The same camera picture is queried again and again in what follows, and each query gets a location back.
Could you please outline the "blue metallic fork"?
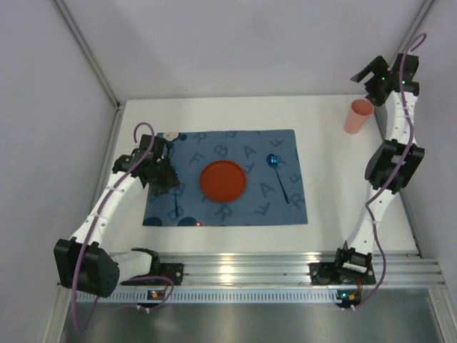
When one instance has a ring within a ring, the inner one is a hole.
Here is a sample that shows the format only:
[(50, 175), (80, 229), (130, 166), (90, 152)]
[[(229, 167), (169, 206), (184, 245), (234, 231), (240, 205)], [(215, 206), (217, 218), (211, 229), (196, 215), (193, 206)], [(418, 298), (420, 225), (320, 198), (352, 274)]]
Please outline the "blue metallic fork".
[(173, 196), (174, 196), (174, 214), (175, 218), (178, 219), (179, 217), (179, 205), (178, 205), (178, 199), (177, 199), (177, 187), (174, 188)]

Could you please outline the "pink plastic cup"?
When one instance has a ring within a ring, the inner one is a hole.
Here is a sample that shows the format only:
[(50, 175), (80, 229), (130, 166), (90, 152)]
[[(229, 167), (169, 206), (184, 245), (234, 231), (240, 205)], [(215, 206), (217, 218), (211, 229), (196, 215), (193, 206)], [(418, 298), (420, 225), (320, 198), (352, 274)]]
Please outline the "pink plastic cup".
[(374, 105), (369, 100), (354, 100), (348, 110), (344, 131), (348, 134), (357, 134), (373, 113)]

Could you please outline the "red plastic plate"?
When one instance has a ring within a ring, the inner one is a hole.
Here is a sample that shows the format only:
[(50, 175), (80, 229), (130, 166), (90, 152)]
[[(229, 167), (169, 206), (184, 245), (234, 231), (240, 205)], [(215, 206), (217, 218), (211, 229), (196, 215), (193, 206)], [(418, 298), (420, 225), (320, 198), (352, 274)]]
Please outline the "red plastic plate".
[(237, 200), (243, 194), (247, 178), (237, 163), (218, 160), (203, 169), (199, 177), (199, 185), (208, 200), (228, 203)]

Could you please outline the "blue lettered placemat cloth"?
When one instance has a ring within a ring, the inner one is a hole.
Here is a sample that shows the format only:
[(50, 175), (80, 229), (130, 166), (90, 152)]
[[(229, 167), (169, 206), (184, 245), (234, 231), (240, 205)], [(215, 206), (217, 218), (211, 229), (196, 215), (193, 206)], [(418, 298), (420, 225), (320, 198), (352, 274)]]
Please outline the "blue lettered placemat cloth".
[(307, 224), (292, 129), (161, 132), (180, 184), (149, 192), (148, 227)]

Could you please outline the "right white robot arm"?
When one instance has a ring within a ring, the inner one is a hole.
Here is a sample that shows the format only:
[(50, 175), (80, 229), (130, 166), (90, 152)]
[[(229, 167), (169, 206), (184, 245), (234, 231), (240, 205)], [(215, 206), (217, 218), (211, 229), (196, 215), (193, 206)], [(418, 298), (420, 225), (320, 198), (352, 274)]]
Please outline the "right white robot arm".
[(425, 156), (413, 133), (413, 115), (420, 86), (414, 81), (419, 59), (398, 54), (392, 65), (375, 57), (351, 81), (363, 82), (367, 100), (386, 106), (391, 126), (386, 138), (368, 162), (365, 179), (371, 186), (363, 219), (355, 237), (337, 249), (336, 272), (344, 277), (364, 278), (372, 270), (373, 249), (379, 245), (378, 228), (388, 205), (404, 189)]

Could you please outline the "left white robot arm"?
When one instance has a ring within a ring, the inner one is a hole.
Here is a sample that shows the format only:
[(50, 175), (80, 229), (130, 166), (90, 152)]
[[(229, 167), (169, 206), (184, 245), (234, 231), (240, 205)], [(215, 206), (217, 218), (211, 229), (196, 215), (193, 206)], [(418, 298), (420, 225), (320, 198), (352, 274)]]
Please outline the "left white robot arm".
[(169, 158), (171, 143), (144, 134), (130, 154), (112, 168), (100, 199), (70, 239), (60, 239), (54, 257), (60, 283), (98, 297), (108, 297), (120, 283), (139, 284), (161, 273), (160, 257), (147, 248), (111, 253), (112, 241), (138, 195), (148, 188), (167, 194), (179, 185)]

